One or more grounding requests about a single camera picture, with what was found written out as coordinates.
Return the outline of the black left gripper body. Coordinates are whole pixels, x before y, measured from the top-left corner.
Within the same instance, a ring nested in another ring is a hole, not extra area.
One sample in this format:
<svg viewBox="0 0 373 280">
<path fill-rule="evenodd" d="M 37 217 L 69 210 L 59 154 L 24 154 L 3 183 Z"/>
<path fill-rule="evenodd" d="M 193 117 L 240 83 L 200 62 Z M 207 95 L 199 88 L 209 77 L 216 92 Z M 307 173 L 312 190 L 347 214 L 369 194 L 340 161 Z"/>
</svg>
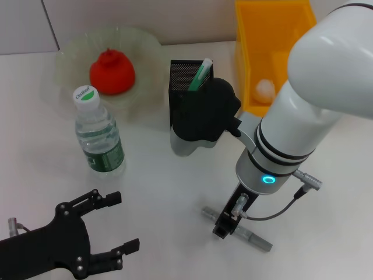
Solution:
<svg viewBox="0 0 373 280">
<path fill-rule="evenodd" d="M 78 209 L 64 202 L 46 226 L 1 241 L 1 279 L 28 279 L 64 268 L 88 277 L 90 242 Z"/>
</svg>

